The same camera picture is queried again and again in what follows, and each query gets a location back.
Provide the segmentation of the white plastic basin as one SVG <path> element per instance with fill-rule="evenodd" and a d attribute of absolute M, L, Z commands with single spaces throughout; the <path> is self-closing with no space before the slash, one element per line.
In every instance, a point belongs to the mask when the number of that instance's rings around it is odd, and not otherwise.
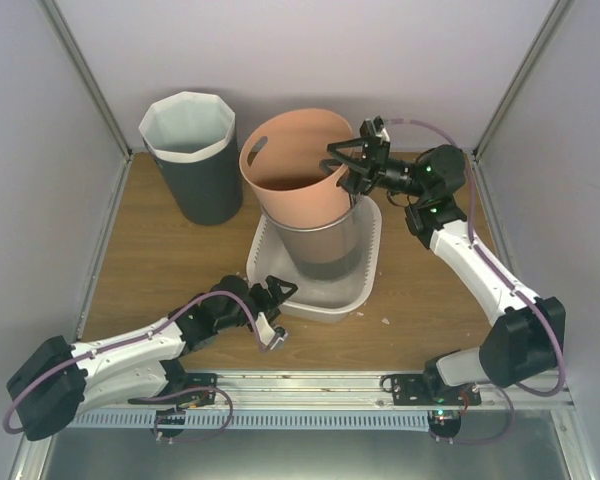
<path fill-rule="evenodd" d="M 376 275 L 381 240 L 382 215 L 369 197 L 363 204 L 361 258 L 348 275 L 334 280 L 314 280 L 302 275 L 294 265 L 274 228 L 274 220 L 263 213 L 246 263 L 250 282 L 261 283 L 268 275 L 296 283 L 298 291 L 281 307 L 289 316 L 336 323 L 361 307 L 369 298 Z"/>

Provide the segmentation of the salmon pink plastic bin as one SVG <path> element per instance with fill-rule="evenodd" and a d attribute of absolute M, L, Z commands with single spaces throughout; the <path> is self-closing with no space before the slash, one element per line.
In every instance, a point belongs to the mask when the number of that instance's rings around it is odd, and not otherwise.
<path fill-rule="evenodd" d="M 274 220 L 300 229 L 320 227 L 350 209 L 349 194 L 338 185 L 346 168 L 327 174 L 320 162 L 328 158 L 329 144 L 352 138 L 347 120 L 333 111 L 285 112 L 249 136 L 240 153 L 240 171 Z"/>

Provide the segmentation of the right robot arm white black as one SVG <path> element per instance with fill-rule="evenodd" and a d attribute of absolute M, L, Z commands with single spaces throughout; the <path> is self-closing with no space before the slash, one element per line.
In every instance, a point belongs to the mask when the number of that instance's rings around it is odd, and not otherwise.
<path fill-rule="evenodd" d="M 566 381 L 565 308 L 555 297 L 540 297 L 507 270 L 475 232 L 473 215 L 457 205 L 456 191 L 472 180 L 463 152 L 443 144 L 407 162 L 391 157 L 389 150 L 389 141 L 377 136 L 334 142 L 321 166 L 346 167 L 338 184 L 350 194 L 382 188 L 389 196 L 411 197 L 404 208 L 409 232 L 451 268 L 491 326 L 479 347 L 425 364 L 424 396 L 444 405 L 460 386 L 473 383 L 516 385 L 539 397 L 560 392 Z"/>

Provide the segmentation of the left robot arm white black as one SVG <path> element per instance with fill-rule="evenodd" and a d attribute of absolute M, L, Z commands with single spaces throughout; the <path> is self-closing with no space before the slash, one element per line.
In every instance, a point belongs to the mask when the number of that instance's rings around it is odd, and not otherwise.
<path fill-rule="evenodd" d="M 222 393 L 215 376 L 192 377 L 182 358 L 231 328 L 247 328 L 262 352 L 280 347 L 288 333 L 275 321 L 297 290 L 275 276 L 250 284 L 228 275 L 143 328 L 89 342 L 51 337 L 7 381 L 2 427 L 37 441 L 92 410 L 131 404 L 158 407 L 152 428 L 162 436 L 164 416 L 211 405 Z"/>

